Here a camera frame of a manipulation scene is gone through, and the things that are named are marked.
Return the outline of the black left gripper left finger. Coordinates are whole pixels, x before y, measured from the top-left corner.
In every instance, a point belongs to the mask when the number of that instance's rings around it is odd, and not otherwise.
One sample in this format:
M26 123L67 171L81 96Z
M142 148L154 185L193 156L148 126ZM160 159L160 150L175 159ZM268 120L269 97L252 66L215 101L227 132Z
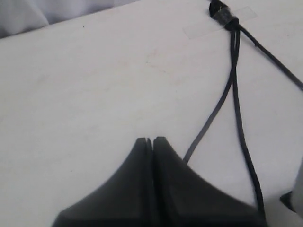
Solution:
M148 227L150 139L139 138L118 170L94 192L64 209L54 227Z

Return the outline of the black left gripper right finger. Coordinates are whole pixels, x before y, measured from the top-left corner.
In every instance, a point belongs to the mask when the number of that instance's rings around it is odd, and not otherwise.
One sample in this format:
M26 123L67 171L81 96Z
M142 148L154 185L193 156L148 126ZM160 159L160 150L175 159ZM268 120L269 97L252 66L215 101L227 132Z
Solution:
M153 141L154 185L164 227L265 227L257 209L195 173L165 137Z

